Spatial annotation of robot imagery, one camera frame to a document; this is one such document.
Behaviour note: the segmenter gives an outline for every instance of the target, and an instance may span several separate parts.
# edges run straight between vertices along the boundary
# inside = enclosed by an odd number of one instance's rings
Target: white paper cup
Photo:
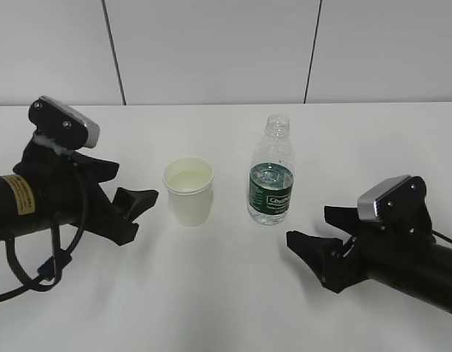
[[[213,200],[213,168],[204,159],[188,157],[172,162],[164,171],[169,205],[184,226],[205,222]]]

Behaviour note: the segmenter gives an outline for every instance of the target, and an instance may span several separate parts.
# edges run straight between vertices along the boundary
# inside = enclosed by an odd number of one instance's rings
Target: plastic bottle
[[[255,148],[249,172],[249,214],[259,224],[275,225],[288,212],[294,181],[290,120],[271,115]]]

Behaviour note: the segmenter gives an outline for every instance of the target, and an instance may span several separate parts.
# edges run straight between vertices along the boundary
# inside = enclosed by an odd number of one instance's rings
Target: white table
[[[54,290],[0,304],[0,352],[452,351],[452,315],[378,282],[335,295],[285,245],[287,230],[345,238],[325,225],[323,206],[355,206],[402,174],[425,179],[434,228],[452,237],[452,103],[76,108],[102,130],[82,152],[121,164],[104,189],[160,197],[133,243],[86,233]],[[0,107],[0,175],[31,136],[26,111]],[[288,218],[263,227],[247,213],[247,177],[273,113],[291,118],[296,181]],[[211,215],[197,228],[175,223],[161,181],[185,155],[216,172]],[[69,243],[74,229],[63,233]],[[33,274],[49,234],[17,247]],[[0,293],[17,286],[0,243]]]

